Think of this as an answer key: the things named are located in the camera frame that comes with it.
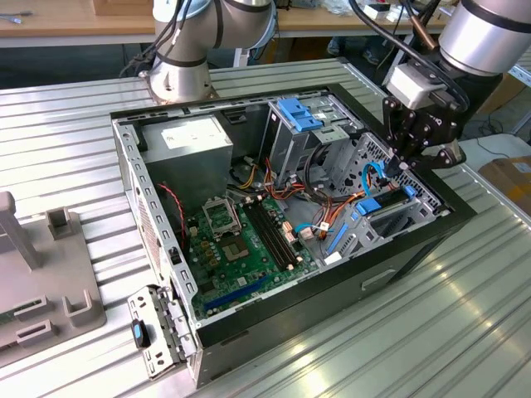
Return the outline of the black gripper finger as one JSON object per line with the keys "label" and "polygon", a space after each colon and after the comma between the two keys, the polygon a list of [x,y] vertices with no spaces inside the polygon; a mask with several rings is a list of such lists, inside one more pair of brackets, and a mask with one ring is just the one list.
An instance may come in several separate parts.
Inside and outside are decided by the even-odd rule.
{"label": "black gripper finger", "polygon": [[465,152],[456,139],[449,143],[426,147],[406,160],[408,167],[415,170],[445,169],[464,162]]}
{"label": "black gripper finger", "polygon": [[383,125],[385,128],[384,140],[392,156],[391,164],[398,167],[405,162],[409,133],[414,113],[407,110],[394,96],[387,96],[382,101]]}

